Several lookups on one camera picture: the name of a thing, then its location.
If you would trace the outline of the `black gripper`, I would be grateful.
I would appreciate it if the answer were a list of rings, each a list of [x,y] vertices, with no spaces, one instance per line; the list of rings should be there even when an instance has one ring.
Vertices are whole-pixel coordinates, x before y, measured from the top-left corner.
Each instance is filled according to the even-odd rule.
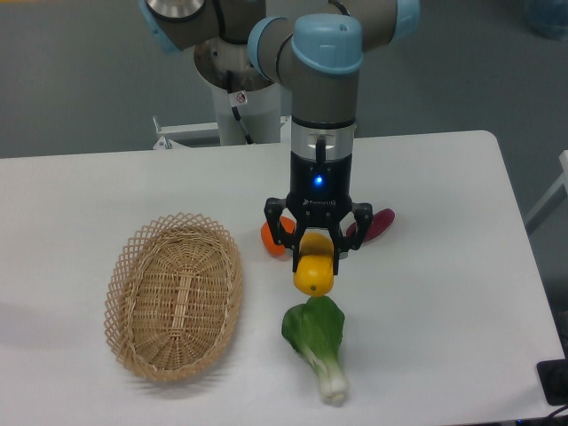
[[[370,203],[352,203],[350,197],[352,155],[340,160],[317,163],[292,153],[290,155],[290,190],[287,199],[270,197],[264,205],[266,222],[273,242],[292,252],[292,271],[300,260],[300,242],[307,229],[327,230],[334,245],[333,271],[339,273],[339,262],[349,250],[358,250],[373,222]],[[281,222],[287,208],[296,220],[293,232]],[[352,213],[356,227],[351,235],[343,235],[341,222]]]

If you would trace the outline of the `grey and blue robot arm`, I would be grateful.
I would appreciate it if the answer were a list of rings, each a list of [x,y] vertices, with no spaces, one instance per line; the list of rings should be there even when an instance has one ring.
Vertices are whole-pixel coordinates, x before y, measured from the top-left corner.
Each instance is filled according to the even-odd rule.
[[[329,1],[295,20],[271,17],[263,1],[142,1],[167,52],[194,51],[201,77],[225,96],[237,139],[254,144],[244,107],[281,86],[292,96],[290,190],[266,201],[273,241],[299,258],[309,229],[329,233],[333,258],[358,249],[370,204],[350,197],[359,70],[364,55],[414,32],[416,1]]]

